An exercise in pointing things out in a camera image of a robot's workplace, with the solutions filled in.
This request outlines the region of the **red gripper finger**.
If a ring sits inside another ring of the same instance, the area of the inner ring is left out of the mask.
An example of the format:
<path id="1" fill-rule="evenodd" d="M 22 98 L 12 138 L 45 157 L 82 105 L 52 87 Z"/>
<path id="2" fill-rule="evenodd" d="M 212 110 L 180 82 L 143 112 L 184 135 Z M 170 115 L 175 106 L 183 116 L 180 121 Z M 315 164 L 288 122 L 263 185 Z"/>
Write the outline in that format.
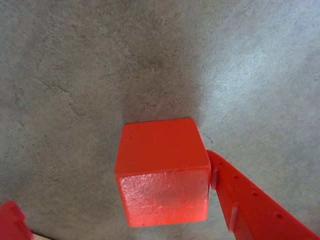
<path id="1" fill-rule="evenodd" d="M 233 165 L 213 151 L 211 187 L 216 191 L 229 232 L 237 240 L 318 240 Z"/>
<path id="2" fill-rule="evenodd" d="M 26 217 L 12 200 L 0 206 L 0 240 L 33 240 Z"/>

